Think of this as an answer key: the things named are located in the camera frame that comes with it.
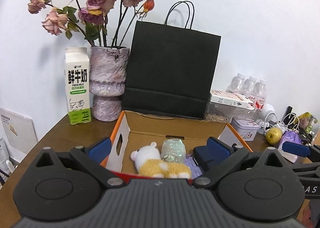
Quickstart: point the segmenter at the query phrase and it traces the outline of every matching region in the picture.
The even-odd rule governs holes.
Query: purple package
[[[279,143],[279,146],[278,146],[278,151],[280,152],[280,154],[285,159],[287,159],[290,162],[294,163],[294,162],[297,161],[298,156],[294,155],[294,154],[291,154],[291,153],[288,153],[288,152],[284,152],[282,150],[282,144],[285,143],[286,141],[289,141],[289,142],[292,142],[292,143],[295,143],[295,144],[300,144],[300,145],[302,145],[302,141],[299,138],[298,134],[295,133],[294,131],[286,131],[284,133],[284,135],[282,136],[281,140],[280,140],[280,143]]]
[[[191,154],[186,156],[184,164],[190,167],[192,179],[195,179],[198,176],[201,176],[203,174],[203,171],[201,170],[201,168],[195,164]]]

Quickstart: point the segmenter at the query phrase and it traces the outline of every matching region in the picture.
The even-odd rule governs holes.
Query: open cardboard box
[[[166,139],[179,137],[186,147],[186,154],[191,154],[194,147],[206,145],[210,136],[218,138],[229,146],[234,143],[242,144],[252,151],[229,123],[122,111],[110,137],[111,152],[101,165],[114,172],[136,175],[138,172],[130,159],[133,151],[156,142],[161,152]]]

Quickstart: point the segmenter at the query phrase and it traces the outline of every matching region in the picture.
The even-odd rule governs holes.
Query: wooden table
[[[57,152],[69,151],[77,145],[87,147],[106,136],[110,136],[115,123],[98,121],[92,117],[92,122],[70,125],[67,115],[62,118],[30,151],[0,190],[1,228],[10,228],[20,220],[20,215],[13,202],[12,192],[20,177],[43,147],[49,146]],[[265,142],[264,135],[259,133],[254,141],[248,142],[248,144],[253,151],[264,151],[269,146]]]

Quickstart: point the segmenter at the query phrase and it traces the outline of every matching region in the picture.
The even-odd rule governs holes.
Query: plush animal ear
[[[134,161],[136,159],[137,153],[138,153],[138,151],[134,151],[131,153],[130,158],[132,161]]]

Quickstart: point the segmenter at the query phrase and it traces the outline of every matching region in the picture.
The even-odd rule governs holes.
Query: stuffed toy
[[[150,146],[131,153],[130,158],[134,161],[139,175],[158,178],[191,178],[191,170],[188,166],[163,161],[156,146],[157,143],[152,142]]]

